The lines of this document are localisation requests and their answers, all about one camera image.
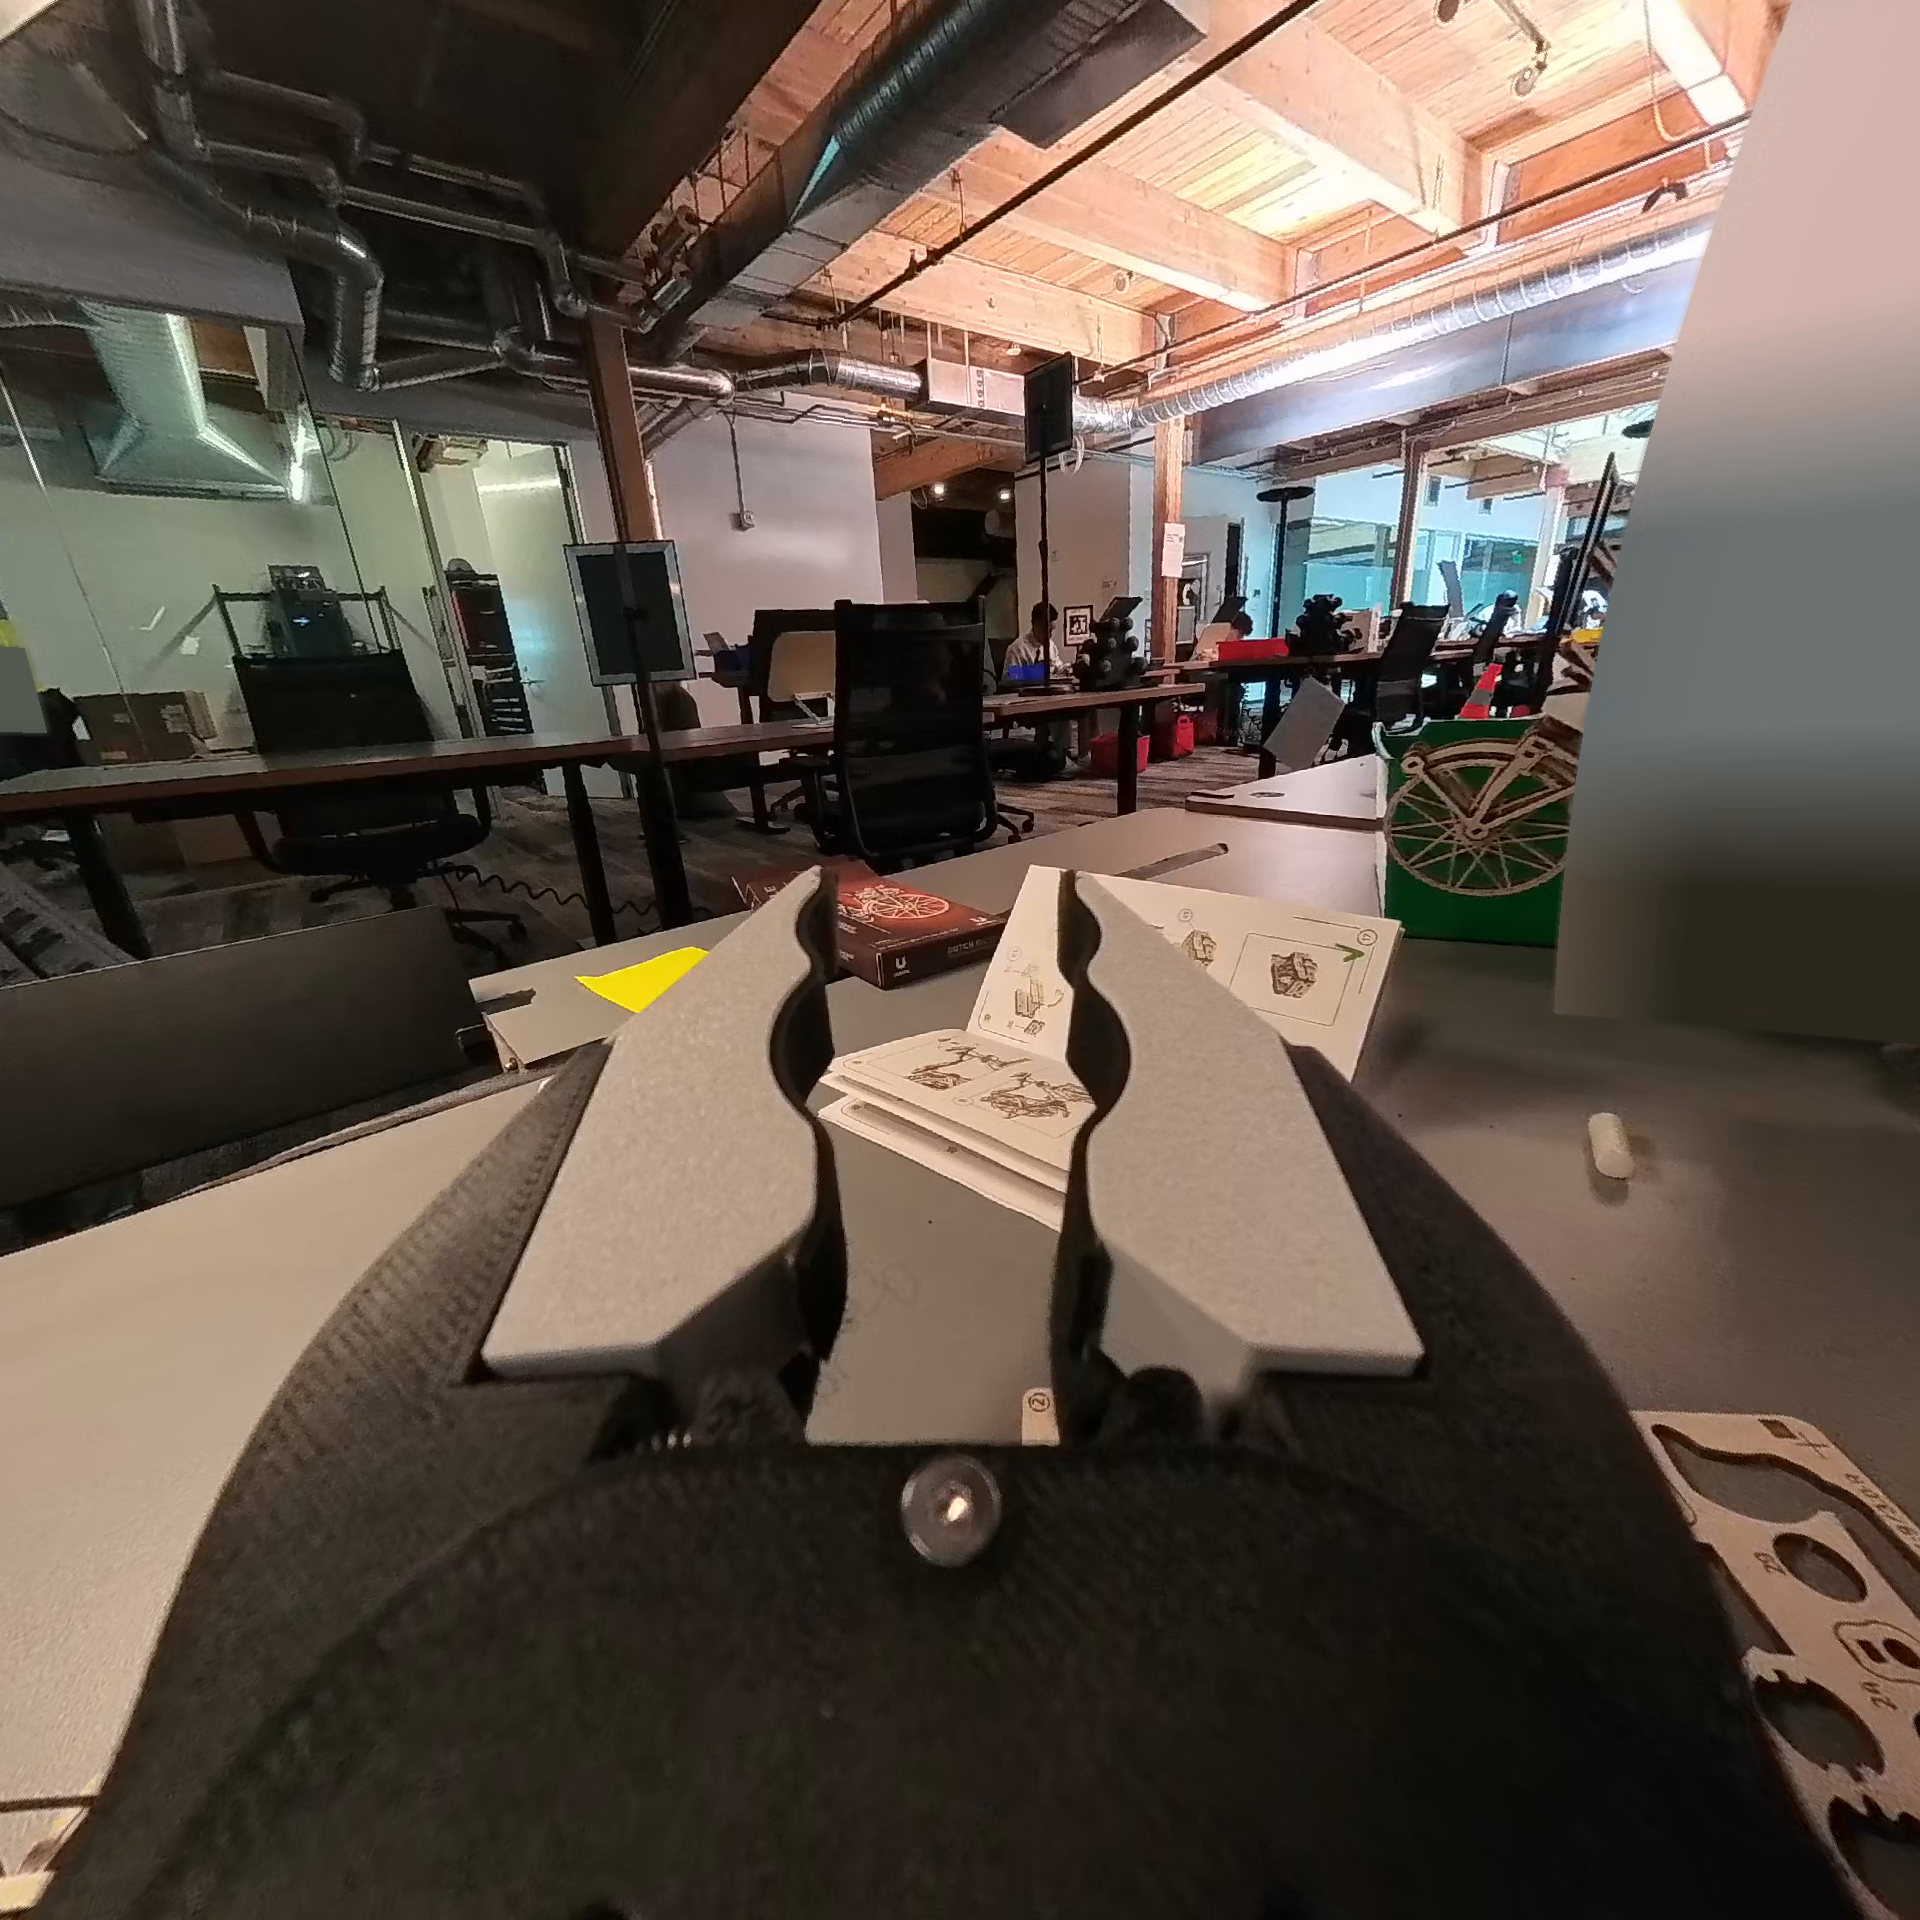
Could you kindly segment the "cardboard box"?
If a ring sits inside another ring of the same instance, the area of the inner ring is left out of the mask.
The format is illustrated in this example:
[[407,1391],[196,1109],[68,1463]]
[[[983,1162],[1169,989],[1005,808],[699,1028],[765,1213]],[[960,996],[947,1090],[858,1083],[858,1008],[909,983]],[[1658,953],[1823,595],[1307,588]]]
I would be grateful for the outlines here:
[[101,767],[192,762],[217,751],[217,721],[199,690],[76,695],[84,754]]

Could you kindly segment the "dark grey desk divider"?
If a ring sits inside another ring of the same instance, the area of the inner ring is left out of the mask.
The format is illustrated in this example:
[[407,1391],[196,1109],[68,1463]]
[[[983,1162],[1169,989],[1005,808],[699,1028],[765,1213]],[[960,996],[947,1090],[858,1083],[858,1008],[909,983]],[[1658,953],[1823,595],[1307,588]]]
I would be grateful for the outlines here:
[[480,1035],[433,905],[4,988],[3,1202],[441,1081]]

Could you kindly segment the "dark red model kit box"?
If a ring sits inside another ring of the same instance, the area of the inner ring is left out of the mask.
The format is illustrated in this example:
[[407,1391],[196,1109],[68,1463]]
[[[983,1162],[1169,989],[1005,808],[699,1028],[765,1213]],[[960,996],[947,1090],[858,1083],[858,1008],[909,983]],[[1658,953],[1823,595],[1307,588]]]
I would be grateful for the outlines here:
[[851,857],[824,860],[837,896],[831,981],[859,979],[889,993],[992,960],[1008,911],[988,913],[881,875]]

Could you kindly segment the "long dark desk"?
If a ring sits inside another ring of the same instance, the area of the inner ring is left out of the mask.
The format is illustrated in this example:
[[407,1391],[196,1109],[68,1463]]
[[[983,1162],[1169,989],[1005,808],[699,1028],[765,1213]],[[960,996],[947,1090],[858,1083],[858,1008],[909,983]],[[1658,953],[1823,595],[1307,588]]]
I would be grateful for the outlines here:
[[483,736],[321,752],[225,752],[189,762],[141,762],[120,768],[81,767],[35,772],[3,784],[4,825],[59,825],[77,857],[103,935],[133,957],[149,957],[147,931],[121,874],[108,857],[98,821],[151,811],[162,818],[217,818],[276,811],[285,803],[335,801],[343,794],[475,792],[561,772],[567,828],[584,883],[584,911],[595,944],[618,939],[616,911],[584,770],[661,775],[667,767],[801,752],[824,747],[828,722],[698,728],[647,736]]

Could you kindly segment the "pale paper sheets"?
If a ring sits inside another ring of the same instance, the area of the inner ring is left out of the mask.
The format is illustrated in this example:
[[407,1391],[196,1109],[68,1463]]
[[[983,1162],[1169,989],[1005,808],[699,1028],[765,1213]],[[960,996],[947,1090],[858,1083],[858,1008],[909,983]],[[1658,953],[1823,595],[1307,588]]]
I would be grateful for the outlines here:
[[81,1825],[92,1808],[90,1800],[59,1803],[4,1808],[4,1815],[37,1813],[45,1815],[39,1828],[29,1836],[27,1849],[15,1863],[3,1863],[3,1917],[32,1914],[56,1884],[61,1857],[68,1851]]

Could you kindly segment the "white instruction booklet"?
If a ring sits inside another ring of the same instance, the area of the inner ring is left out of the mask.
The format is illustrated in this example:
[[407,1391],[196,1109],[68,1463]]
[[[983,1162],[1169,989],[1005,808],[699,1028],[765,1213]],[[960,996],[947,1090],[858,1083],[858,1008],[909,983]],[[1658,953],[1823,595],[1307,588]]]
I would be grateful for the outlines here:
[[1064,1063],[962,1028],[832,1060],[820,1119],[994,1205],[1060,1229],[1092,1100]]

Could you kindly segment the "white instruction sheet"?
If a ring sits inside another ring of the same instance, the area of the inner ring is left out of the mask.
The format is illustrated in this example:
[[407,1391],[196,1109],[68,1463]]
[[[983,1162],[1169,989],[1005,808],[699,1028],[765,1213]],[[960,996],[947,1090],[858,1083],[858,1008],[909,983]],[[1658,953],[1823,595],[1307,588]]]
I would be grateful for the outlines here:
[[[1066,1058],[1073,1020],[1058,962],[1064,877],[1048,866],[1024,875],[967,1023],[975,1040],[1003,1040],[1055,1063]],[[1356,1075],[1401,923],[1170,880],[1099,883],[1288,1045],[1320,1050],[1345,1077]]]

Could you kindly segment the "black floor lamp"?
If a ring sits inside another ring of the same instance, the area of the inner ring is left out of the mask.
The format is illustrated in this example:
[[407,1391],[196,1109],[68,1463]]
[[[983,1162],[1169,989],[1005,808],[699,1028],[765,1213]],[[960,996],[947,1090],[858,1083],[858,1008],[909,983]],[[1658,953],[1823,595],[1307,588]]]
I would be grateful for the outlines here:
[[1272,509],[1276,522],[1265,631],[1272,640],[1282,640],[1305,603],[1315,482],[1263,488],[1255,498]]

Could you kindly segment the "black mesh office chair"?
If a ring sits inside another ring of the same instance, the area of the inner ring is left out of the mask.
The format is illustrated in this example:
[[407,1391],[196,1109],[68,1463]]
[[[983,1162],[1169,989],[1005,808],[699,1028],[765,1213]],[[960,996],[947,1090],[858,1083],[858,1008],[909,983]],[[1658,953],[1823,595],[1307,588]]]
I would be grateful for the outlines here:
[[988,751],[991,650],[979,603],[832,609],[832,746],[803,775],[807,828],[825,857],[896,874],[1013,842]]

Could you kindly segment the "framed sign on stand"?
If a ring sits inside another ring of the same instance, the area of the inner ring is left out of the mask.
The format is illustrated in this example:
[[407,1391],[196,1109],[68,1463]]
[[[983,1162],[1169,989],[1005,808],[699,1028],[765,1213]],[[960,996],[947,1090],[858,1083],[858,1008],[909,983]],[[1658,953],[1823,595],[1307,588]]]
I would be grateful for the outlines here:
[[674,543],[567,545],[562,555],[595,687],[698,679]]

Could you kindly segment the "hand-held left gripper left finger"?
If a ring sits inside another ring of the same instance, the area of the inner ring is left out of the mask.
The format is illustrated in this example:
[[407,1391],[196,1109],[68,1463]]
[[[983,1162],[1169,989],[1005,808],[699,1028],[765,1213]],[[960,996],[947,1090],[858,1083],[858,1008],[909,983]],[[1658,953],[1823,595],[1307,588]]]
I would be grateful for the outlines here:
[[809,868],[618,1028],[488,1332],[505,1378],[811,1386],[837,1340],[832,877]]

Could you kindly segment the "yellow sticky note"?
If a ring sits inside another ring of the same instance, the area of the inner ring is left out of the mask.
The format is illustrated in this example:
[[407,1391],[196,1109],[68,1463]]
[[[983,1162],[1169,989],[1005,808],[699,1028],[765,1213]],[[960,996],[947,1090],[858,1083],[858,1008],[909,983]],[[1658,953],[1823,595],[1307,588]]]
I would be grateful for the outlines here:
[[576,981],[588,994],[636,1016],[679,986],[701,960],[707,960],[707,949],[679,947],[603,975],[576,977]]

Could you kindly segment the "wooden laser-cut part sheet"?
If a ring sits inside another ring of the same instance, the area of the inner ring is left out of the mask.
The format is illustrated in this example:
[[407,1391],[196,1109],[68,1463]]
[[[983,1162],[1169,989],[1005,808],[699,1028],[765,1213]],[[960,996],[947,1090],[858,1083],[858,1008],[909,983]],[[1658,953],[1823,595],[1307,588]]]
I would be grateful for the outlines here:
[[1919,1532],[1823,1428],[1640,1413],[1744,1639],[1800,1808],[1863,1915],[1915,1915]]

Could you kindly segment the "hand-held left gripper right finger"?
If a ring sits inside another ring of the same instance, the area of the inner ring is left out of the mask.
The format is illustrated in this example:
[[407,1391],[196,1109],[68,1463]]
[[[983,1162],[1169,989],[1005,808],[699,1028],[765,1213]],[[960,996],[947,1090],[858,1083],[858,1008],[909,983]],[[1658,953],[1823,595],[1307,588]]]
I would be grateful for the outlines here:
[[1267,1376],[1409,1380],[1424,1345],[1303,1071],[1111,880],[1058,884],[1073,1140],[1049,1295],[1060,1427],[1165,1386],[1194,1427]]

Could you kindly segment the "black padded office chair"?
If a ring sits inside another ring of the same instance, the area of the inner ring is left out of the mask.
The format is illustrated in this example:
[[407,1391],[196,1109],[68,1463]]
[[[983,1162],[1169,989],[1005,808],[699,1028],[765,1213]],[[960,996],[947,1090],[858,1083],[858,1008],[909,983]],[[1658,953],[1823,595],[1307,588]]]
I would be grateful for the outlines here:
[[[258,754],[433,740],[403,652],[239,656],[231,668]],[[493,825],[483,786],[474,788],[472,809],[434,786],[355,788],[341,801],[291,804],[272,818],[276,839],[258,852],[275,874],[317,880],[314,904],[377,892],[388,908],[417,905],[417,884],[451,875],[456,857],[479,850]]]

